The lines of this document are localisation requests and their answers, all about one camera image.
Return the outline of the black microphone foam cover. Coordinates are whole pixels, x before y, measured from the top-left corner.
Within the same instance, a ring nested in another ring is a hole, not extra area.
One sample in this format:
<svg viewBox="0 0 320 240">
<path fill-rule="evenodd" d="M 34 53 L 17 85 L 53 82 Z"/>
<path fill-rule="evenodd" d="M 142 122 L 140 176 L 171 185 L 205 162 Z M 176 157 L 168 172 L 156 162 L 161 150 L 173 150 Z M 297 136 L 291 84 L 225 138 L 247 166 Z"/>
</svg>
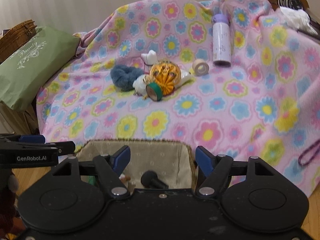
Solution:
<svg viewBox="0 0 320 240">
<path fill-rule="evenodd" d="M 169 186 L 161 181 L 157 173 L 151 170 L 148 170 L 143 173 L 140 179 L 141 184 L 147 189 L 168 189 Z"/>
</svg>

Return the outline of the white plush sheep keychain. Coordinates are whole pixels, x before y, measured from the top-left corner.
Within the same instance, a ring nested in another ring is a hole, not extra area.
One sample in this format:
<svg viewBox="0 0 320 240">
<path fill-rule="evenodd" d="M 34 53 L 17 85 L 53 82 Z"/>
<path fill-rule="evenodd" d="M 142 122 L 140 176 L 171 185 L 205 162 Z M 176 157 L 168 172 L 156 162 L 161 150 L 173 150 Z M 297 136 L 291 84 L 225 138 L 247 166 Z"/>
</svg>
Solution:
<svg viewBox="0 0 320 240">
<path fill-rule="evenodd" d="M 145 100 L 148 97 L 146 86 L 151 82 L 149 74 L 139 76 L 132 85 L 135 90 L 135 95 L 141 96 Z"/>
</svg>

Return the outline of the green washi tape roll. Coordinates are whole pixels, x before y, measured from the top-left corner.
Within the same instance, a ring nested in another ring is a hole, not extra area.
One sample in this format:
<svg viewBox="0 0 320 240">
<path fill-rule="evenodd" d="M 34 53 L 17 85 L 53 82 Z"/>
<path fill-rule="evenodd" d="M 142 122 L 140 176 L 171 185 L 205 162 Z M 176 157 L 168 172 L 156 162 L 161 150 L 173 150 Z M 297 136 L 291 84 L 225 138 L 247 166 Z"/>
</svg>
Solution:
<svg viewBox="0 0 320 240">
<path fill-rule="evenodd" d="M 148 97 L 153 101 L 161 101 L 163 98 L 162 90 L 155 82 L 146 85 L 146 92 Z"/>
</svg>

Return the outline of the blue fluffy scrunchie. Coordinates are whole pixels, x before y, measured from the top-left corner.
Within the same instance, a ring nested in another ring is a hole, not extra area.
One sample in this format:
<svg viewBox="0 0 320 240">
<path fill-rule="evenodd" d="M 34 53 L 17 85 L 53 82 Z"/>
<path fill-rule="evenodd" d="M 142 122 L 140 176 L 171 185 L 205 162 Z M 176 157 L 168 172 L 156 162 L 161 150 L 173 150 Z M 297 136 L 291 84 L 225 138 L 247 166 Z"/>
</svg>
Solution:
<svg viewBox="0 0 320 240">
<path fill-rule="evenodd" d="M 144 70 L 126 65 L 116 65 L 110 71 L 113 84 L 124 92 L 133 90 L 133 82 L 144 74 Z"/>
</svg>

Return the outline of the white packaged tissue pad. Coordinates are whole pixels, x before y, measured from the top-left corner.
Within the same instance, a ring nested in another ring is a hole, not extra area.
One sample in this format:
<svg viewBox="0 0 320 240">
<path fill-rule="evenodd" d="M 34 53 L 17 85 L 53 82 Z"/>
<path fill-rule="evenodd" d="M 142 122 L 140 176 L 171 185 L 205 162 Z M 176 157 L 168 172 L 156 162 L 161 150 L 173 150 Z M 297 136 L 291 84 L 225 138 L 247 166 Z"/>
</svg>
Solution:
<svg viewBox="0 0 320 240">
<path fill-rule="evenodd" d="M 189 82 L 192 78 L 193 78 L 193 75 L 190 72 L 187 72 L 185 70 L 181 70 L 181 79 L 177 84 L 175 84 L 175 86 L 174 86 L 175 89 L 180 88 L 186 82 Z"/>
</svg>

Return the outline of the orange embroidered pouch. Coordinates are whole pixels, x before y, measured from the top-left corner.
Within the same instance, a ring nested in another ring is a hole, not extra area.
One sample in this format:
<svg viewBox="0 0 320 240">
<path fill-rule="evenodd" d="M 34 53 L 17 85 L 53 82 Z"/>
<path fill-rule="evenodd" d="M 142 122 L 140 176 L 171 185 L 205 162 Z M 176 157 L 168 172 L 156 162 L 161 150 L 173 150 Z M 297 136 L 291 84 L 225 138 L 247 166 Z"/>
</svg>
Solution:
<svg viewBox="0 0 320 240">
<path fill-rule="evenodd" d="M 181 81 L 181 70 L 170 61 L 154 64 L 149 72 L 150 79 L 159 85 L 164 96 L 170 95 Z"/>
</svg>

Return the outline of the green and white plush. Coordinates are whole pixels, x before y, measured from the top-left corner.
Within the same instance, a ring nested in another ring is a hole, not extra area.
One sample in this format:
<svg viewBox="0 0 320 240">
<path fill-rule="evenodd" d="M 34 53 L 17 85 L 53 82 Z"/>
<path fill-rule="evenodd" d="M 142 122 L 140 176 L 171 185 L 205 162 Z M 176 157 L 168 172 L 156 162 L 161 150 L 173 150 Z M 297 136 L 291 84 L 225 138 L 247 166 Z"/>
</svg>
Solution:
<svg viewBox="0 0 320 240">
<path fill-rule="evenodd" d="M 98 187 L 97 180 L 96 180 L 95 176 L 88 176 L 87 182 L 92 186 Z"/>
</svg>

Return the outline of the woven basket with liner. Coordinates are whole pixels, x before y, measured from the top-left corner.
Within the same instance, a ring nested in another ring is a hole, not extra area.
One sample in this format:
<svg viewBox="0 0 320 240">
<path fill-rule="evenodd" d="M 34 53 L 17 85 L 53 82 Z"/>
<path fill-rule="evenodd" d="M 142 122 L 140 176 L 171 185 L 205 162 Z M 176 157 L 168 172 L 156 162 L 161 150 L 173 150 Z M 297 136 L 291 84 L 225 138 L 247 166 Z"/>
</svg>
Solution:
<svg viewBox="0 0 320 240">
<path fill-rule="evenodd" d="M 152 170 L 171 189 L 194 189 L 197 182 L 197 168 L 189 145 L 170 140 L 113 139 L 91 140 L 75 156 L 79 161 L 91 161 L 101 154 L 113 155 L 123 146 L 129 146 L 131 160 L 122 174 L 131 179 L 127 182 L 129 191 L 142 188 L 140 178 Z"/>
</svg>

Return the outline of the green cushion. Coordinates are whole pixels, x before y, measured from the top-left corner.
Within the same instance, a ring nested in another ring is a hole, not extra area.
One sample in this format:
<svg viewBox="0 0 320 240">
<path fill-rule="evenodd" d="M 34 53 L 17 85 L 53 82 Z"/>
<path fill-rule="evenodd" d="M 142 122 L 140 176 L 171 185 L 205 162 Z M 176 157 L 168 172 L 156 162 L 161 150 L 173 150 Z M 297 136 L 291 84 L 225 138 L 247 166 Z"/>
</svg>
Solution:
<svg viewBox="0 0 320 240">
<path fill-rule="evenodd" d="M 1 103 L 23 112 L 39 89 L 76 55 L 80 38 L 52 27 L 36 35 L 1 63 Z"/>
</svg>

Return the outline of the pink floral fleece blanket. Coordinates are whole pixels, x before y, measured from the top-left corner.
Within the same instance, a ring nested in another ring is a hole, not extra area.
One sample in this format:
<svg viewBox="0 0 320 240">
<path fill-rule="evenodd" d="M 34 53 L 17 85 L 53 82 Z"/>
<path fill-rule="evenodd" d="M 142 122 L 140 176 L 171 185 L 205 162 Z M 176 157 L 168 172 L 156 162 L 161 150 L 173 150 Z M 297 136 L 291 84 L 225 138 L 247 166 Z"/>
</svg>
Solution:
<svg viewBox="0 0 320 240">
<path fill-rule="evenodd" d="M 217 13 L 229 19 L 227 68 L 212 65 Z M 76 58 L 37 95 L 48 141 L 175 140 L 237 160 L 257 155 L 307 195 L 319 184 L 319 45 L 267 0 L 144 0 L 78 36 Z M 160 102 L 119 91 L 111 69 L 143 68 L 149 50 L 184 70 L 203 59 L 210 71 Z"/>
</svg>

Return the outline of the beige tape roll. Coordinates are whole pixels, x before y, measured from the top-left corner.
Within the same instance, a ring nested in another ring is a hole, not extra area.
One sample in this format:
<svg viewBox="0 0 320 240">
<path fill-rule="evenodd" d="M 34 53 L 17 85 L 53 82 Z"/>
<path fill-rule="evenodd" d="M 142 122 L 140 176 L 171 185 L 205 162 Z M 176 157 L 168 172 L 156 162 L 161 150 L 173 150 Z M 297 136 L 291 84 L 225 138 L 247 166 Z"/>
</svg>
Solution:
<svg viewBox="0 0 320 240">
<path fill-rule="evenodd" d="M 192 69 L 196 76 L 204 76 L 209 73 L 209 65 L 203 59 L 196 59 L 192 64 Z"/>
</svg>

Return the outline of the brown wicker basket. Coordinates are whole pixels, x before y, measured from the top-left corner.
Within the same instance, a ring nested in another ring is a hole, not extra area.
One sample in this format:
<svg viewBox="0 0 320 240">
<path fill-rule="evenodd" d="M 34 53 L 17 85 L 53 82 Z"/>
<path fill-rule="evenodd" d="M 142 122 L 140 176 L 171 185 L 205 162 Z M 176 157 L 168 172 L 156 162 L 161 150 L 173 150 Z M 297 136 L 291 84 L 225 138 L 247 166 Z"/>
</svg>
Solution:
<svg viewBox="0 0 320 240">
<path fill-rule="evenodd" d="M 11 28 L 0 39 L 1 63 L 36 35 L 36 27 L 33 20 L 27 20 Z"/>
</svg>

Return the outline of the purple water bottle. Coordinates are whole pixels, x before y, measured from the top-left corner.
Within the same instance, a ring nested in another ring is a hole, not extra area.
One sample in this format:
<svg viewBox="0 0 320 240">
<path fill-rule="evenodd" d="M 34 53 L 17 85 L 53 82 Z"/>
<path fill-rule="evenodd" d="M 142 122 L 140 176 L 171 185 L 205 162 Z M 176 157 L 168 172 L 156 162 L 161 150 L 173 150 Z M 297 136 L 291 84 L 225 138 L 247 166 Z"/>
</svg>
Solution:
<svg viewBox="0 0 320 240">
<path fill-rule="evenodd" d="M 213 63 L 219 67 L 231 65 L 229 21 L 224 14 L 213 16 Z"/>
</svg>

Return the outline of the white plastic bag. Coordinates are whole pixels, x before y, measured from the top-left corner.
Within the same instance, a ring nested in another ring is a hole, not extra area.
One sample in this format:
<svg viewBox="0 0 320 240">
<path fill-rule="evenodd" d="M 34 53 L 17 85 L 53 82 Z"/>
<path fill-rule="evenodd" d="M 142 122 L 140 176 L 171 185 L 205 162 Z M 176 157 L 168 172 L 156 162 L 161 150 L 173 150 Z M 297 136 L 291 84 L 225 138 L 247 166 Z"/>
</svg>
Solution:
<svg viewBox="0 0 320 240">
<path fill-rule="evenodd" d="M 303 9 L 294 10 L 287 7 L 279 7 L 286 25 L 296 31 L 304 31 L 310 35 L 317 35 L 317 31 L 310 24 L 310 17 Z"/>
</svg>

